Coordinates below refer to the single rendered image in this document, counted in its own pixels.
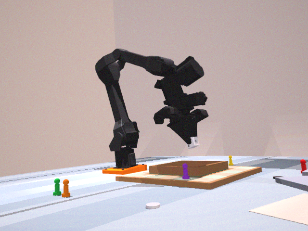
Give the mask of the green pawn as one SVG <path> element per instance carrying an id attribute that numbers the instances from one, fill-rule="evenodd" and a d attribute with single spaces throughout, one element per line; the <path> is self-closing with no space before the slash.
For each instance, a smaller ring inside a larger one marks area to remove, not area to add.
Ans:
<path id="1" fill-rule="evenodd" d="M 60 179 L 55 179 L 54 180 L 54 192 L 53 195 L 61 195 L 62 192 L 60 191 Z"/>

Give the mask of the purple game pawn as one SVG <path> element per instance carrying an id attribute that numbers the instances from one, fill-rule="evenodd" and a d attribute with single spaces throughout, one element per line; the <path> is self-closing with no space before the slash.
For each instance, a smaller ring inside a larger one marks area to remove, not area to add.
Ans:
<path id="1" fill-rule="evenodd" d="M 186 179 L 189 179 L 189 176 L 188 176 L 188 170 L 186 169 L 188 167 L 188 165 L 186 163 L 184 163 L 182 165 L 183 167 L 183 176 L 182 176 L 182 179 L 186 180 Z"/>

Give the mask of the orange pawn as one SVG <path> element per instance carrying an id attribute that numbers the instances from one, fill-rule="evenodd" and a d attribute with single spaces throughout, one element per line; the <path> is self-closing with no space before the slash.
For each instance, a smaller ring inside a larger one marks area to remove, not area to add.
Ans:
<path id="1" fill-rule="evenodd" d="M 70 196 L 70 192 L 68 191 L 68 184 L 69 184 L 69 180 L 63 181 L 64 193 L 62 194 L 62 197 L 69 197 Z"/>

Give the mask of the white flat round disc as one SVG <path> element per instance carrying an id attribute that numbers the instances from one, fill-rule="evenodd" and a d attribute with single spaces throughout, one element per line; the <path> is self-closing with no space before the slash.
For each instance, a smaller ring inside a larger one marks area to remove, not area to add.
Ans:
<path id="1" fill-rule="evenodd" d="M 155 208 L 159 208 L 160 204 L 159 203 L 148 203 L 146 204 L 146 208 L 148 209 L 155 209 Z"/>

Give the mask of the white die with black pips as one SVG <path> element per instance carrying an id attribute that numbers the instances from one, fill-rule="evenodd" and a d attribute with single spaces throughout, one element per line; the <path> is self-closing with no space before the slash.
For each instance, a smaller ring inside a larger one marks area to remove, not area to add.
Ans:
<path id="1" fill-rule="evenodd" d="M 191 149 L 191 148 L 194 148 L 200 145 L 197 137 L 191 137 L 191 142 L 192 142 L 191 144 L 186 143 L 188 149 Z"/>

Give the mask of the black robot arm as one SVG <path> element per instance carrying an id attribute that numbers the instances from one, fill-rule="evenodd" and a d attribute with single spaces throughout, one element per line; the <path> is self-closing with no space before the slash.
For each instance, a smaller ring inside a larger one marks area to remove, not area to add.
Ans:
<path id="1" fill-rule="evenodd" d="M 119 60 L 118 62 L 116 62 Z M 114 137 L 109 145 L 115 152 L 116 167 L 113 169 L 130 168 L 137 166 L 134 148 L 137 148 L 139 130 L 136 121 L 132 122 L 126 110 L 124 99 L 119 85 L 120 71 L 125 63 L 144 68 L 155 76 L 164 77 L 157 80 L 154 88 L 161 89 L 164 97 L 175 90 L 182 90 L 181 85 L 189 86 L 205 75 L 202 66 L 192 56 L 188 56 L 178 66 L 171 59 L 161 56 L 144 56 L 125 49 L 117 48 L 103 56 L 95 65 L 100 81 L 106 86 L 110 105 L 113 111 L 115 126 Z M 203 92 L 192 94 L 176 94 L 178 110 L 184 107 L 205 105 L 207 97 Z M 126 146 L 126 147 L 122 147 Z"/>

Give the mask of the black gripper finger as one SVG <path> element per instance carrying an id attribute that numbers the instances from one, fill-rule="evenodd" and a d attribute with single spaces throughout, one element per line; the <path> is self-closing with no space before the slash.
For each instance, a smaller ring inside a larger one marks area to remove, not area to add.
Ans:
<path id="1" fill-rule="evenodd" d="M 167 124 L 174 132 L 176 132 L 187 144 L 191 144 L 191 138 L 187 128 L 188 116 L 180 116 L 171 123 Z"/>
<path id="2" fill-rule="evenodd" d="M 200 116 L 196 116 L 186 123 L 190 137 L 197 137 L 197 123 L 200 119 Z"/>

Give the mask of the red game pawn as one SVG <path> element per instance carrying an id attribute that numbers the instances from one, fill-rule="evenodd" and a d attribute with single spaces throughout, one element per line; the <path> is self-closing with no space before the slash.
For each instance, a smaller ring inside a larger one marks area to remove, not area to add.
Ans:
<path id="1" fill-rule="evenodd" d="M 307 166 L 306 166 L 306 161 L 305 160 L 300 160 L 300 163 L 301 163 L 301 167 L 302 167 L 302 170 L 301 170 L 301 173 L 302 171 L 306 170 L 307 169 Z"/>

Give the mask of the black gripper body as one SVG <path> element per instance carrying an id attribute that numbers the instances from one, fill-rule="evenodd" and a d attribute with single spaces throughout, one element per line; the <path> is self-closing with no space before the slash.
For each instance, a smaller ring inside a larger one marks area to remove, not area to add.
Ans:
<path id="1" fill-rule="evenodd" d="M 196 116 L 201 117 L 199 121 L 208 117 L 208 113 L 204 109 L 195 109 L 194 111 L 190 112 L 190 110 L 192 110 L 191 107 L 184 107 L 184 109 L 179 111 L 177 107 L 177 102 L 176 102 L 176 94 L 180 94 L 180 96 L 184 96 L 184 94 L 187 94 L 187 93 L 184 93 L 183 90 L 175 90 L 175 91 L 168 93 L 165 96 L 165 101 L 163 101 L 164 105 L 168 105 L 168 106 L 165 106 L 164 108 L 162 108 L 161 110 L 159 110 L 158 112 L 154 114 L 155 124 L 163 124 L 165 118 L 168 118 L 171 123 L 172 121 L 179 118 L 180 116 L 188 116 L 187 122 Z"/>

